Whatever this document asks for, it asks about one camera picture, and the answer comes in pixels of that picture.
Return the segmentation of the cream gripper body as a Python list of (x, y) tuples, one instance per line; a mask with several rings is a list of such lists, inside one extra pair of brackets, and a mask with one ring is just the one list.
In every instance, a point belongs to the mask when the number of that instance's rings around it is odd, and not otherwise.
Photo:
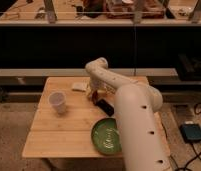
[(95, 92), (104, 93), (106, 91), (105, 85), (101, 81), (90, 80), (86, 89), (86, 97), (91, 100)]

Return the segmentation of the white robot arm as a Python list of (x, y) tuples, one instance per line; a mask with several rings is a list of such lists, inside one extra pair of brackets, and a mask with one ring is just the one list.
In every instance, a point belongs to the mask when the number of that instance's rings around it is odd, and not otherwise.
[(88, 62), (91, 91), (103, 83), (116, 90), (114, 110), (126, 171), (172, 171), (154, 114), (163, 104), (160, 91), (117, 74), (100, 57)]

